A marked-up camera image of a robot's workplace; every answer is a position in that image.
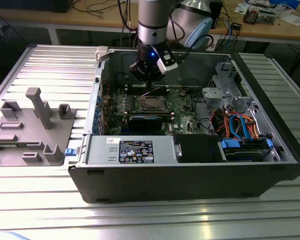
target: blue cable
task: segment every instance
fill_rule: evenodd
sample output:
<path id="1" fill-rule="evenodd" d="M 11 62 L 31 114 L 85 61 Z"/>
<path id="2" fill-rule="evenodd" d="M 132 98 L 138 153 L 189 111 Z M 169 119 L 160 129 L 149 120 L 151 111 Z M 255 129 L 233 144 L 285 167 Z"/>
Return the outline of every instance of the blue cable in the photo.
<path id="1" fill-rule="evenodd" d="M 229 122 L 229 125 L 230 125 L 230 131 L 233 135 L 235 135 L 239 140 L 242 140 L 242 138 L 236 134 L 236 132 L 234 131 L 234 127 L 233 127 L 233 123 L 234 123 L 234 119 L 235 117 L 239 117 L 240 120 L 241 120 L 241 123 L 242 123 L 242 129 L 243 129 L 243 133 L 244 133 L 244 136 L 247 138 L 247 139 L 250 139 L 252 140 L 253 138 L 250 136 L 250 133 L 248 132 L 247 130 L 247 127 L 246 127 L 246 123 L 245 123 L 245 120 L 242 116 L 238 115 L 238 114 L 235 114 L 233 115 L 231 118 L 230 118 L 230 122 Z"/>
<path id="2" fill-rule="evenodd" d="M 228 24 L 228 29 L 229 29 L 229 38 L 225 45 L 225 50 L 227 50 L 229 47 L 229 42 L 230 42 L 231 36 L 232 36 L 232 29 L 231 29 L 230 23 L 228 21 L 225 21 L 225 22 L 226 22 L 226 24 Z"/>

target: power supply label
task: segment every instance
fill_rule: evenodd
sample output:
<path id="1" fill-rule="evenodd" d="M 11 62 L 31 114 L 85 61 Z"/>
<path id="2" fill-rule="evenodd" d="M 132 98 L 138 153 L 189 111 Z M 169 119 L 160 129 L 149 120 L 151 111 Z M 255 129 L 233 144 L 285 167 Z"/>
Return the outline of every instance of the power supply label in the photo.
<path id="1" fill-rule="evenodd" d="M 121 164 L 153 164 L 152 141 L 120 141 L 119 162 Z"/>

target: white label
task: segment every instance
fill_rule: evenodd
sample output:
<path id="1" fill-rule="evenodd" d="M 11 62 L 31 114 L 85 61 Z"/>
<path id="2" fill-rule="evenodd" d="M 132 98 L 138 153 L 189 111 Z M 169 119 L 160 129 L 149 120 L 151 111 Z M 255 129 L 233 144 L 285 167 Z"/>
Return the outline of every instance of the white label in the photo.
<path id="1" fill-rule="evenodd" d="M 119 144 L 120 140 L 121 140 L 121 138 L 119 138 L 119 137 L 107 137 L 106 143 L 107 144 Z"/>

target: motherboard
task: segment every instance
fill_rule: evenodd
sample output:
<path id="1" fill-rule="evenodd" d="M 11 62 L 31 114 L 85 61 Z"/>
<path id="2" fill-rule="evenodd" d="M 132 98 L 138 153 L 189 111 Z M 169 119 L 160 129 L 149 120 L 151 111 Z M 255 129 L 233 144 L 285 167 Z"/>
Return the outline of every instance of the motherboard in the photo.
<path id="1" fill-rule="evenodd" d="M 186 87 L 116 89 L 103 96 L 107 135 L 199 134 L 194 114 L 198 93 Z"/>

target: blue tab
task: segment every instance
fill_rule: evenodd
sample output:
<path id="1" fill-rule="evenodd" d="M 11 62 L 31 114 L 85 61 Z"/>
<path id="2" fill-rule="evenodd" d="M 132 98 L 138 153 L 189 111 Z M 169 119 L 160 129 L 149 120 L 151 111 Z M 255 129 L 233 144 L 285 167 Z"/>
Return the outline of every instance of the blue tab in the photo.
<path id="1" fill-rule="evenodd" d="M 236 139 L 224 139 L 221 142 L 221 146 L 223 149 L 226 148 L 240 148 L 239 140 Z"/>
<path id="2" fill-rule="evenodd" d="M 225 142 L 225 140 L 221 141 L 221 146 L 223 149 L 227 148 L 227 143 Z"/>
<path id="3" fill-rule="evenodd" d="M 64 155 L 65 155 L 66 157 L 69 157 L 69 156 L 76 156 L 76 155 L 77 155 L 77 150 L 74 149 L 74 148 L 67 148 L 67 149 L 65 150 Z"/>
<path id="4" fill-rule="evenodd" d="M 268 144 L 269 148 L 271 148 L 271 149 L 273 148 L 274 143 L 271 141 L 271 139 L 267 139 L 266 143 Z"/>

